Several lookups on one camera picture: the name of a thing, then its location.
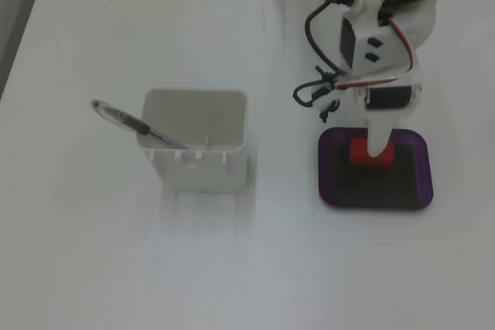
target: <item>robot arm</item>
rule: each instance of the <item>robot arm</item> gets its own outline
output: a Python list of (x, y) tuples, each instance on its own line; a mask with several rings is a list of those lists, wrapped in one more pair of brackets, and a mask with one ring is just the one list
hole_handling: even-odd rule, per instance
[(352, 0), (341, 20), (340, 53), (345, 62), (335, 66), (324, 59), (336, 74), (320, 71), (322, 80), (313, 84), (312, 100), (301, 102), (299, 90), (295, 99), (315, 107), (325, 121), (329, 112), (338, 109), (342, 90), (352, 89), (354, 111), (368, 126), (368, 152), (378, 156), (397, 120), (419, 104), (423, 76), (415, 50), (433, 29), (437, 1)]

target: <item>table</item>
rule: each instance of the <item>table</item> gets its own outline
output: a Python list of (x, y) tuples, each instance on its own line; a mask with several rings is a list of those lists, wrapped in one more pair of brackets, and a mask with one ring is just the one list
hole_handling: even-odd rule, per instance
[[(321, 63), (320, 0), (36, 0), (0, 101), (0, 324), (8, 329), (489, 328), (495, 300), (492, 0), (441, 0), (418, 57), (422, 213), (319, 199), (329, 125), (292, 90)], [(338, 9), (319, 20), (330, 24)], [(97, 98), (153, 87), (249, 96), (250, 185), (173, 194)]]

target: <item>pen holder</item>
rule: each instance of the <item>pen holder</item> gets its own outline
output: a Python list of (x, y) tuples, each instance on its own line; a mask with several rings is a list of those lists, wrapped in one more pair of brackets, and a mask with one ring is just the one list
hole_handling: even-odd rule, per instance
[(137, 135), (145, 156), (174, 191), (239, 192), (247, 181), (248, 100), (228, 90), (151, 90), (142, 120), (188, 150)]

